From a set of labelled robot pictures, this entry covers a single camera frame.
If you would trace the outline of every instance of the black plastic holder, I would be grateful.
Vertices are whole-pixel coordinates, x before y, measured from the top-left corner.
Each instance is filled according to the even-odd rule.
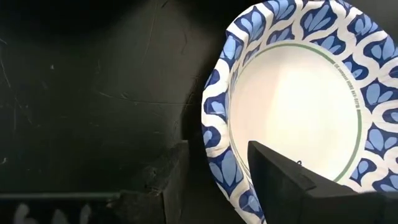
[[[177,224],[187,170],[184,141],[142,170],[138,190],[0,194],[0,223]]]
[[[398,192],[359,194],[256,141],[248,160],[268,224],[398,223]]]

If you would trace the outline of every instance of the white plate center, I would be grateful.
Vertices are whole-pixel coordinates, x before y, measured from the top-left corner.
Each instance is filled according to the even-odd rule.
[[[279,45],[243,69],[232,94],[229,128],[246,167],[250,140],[330,180],[356,166],[360,112],[347,81],[324,55],[331,54],[322,52]]]

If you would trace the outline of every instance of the black surface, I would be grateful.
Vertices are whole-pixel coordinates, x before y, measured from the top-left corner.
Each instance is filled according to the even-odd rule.
[[[349,2],[398,37],[397,1]],[[141,184],[131,177],[200,133],[201,90],[224,30],[253,3],[1,1],[0,192]],[[198,155],[183,219],[242,222]]]
[[[144,180],[142,185],[120,192],[0,194],[1,221],[178,224],[188,159],[188,142],[183,141],[142,170],[136,177]]]
[[[217,187],[203,150],[201,134],[190,140],[190,170],[180,224],[245,224]]]

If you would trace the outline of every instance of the paper plate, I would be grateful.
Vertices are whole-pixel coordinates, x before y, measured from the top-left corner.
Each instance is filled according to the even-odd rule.
[[[357,192],[398,189],[398,49],[375,22],[343,1],[266,1],[226,34],[203,91],[203,140],[247,223],[265,223],[249,140]]]

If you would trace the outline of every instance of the black mount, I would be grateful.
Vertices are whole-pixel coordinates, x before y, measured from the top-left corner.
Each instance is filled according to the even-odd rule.
[[[359,194],[256,141],[248,160],[268,224],[398,223],[398,192]]]

